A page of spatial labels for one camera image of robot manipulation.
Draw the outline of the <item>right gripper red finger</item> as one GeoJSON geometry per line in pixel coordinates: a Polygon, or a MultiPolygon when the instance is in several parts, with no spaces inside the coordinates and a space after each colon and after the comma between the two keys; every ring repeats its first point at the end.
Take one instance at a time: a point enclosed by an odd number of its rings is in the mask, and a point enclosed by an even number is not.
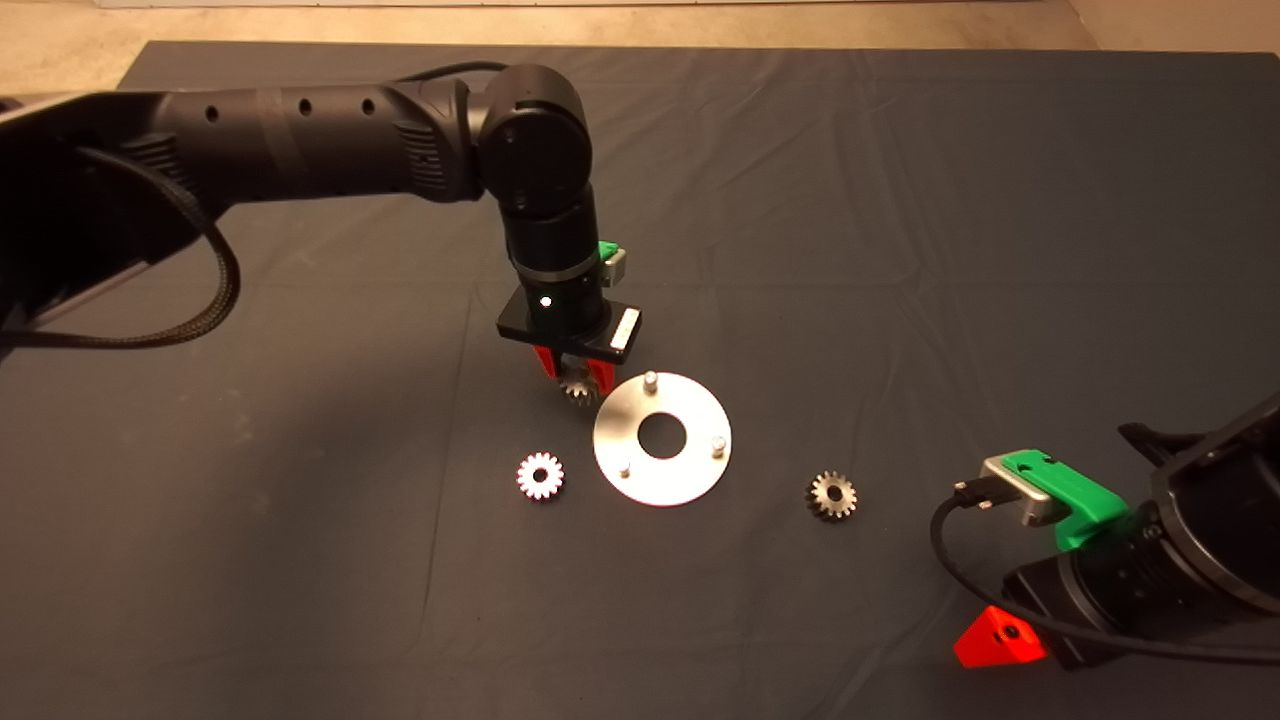
{"type": "Polygon", "coordinates": [[[975,669],[1033,664],[1048,651],[1029,623],[988,605],[954,642],[954,655],[963,667],[975,669]]]}

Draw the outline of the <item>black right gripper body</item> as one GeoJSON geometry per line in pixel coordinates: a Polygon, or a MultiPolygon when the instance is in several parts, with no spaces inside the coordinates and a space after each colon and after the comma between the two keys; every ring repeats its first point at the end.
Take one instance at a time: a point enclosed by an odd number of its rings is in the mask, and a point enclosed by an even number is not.
{"type": "Polygon", "coordinates": [[[1089,630],[1164,641],[1155,570],[1165,538],[1158,520],[1116,521],[1075,550],[1009,571],[1004,598],[1089,630]]]}

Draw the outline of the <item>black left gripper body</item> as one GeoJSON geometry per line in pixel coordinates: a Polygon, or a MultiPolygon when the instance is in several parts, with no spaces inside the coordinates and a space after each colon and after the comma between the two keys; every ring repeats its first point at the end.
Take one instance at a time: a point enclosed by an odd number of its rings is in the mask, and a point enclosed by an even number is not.
{"type": "Polygon", "coordinates": [[[521,277],[497,318],[500,337],[558,354],[626,363],[641,328],[641,311],[604,296],[596,272],[567,281],[521,277]]]}

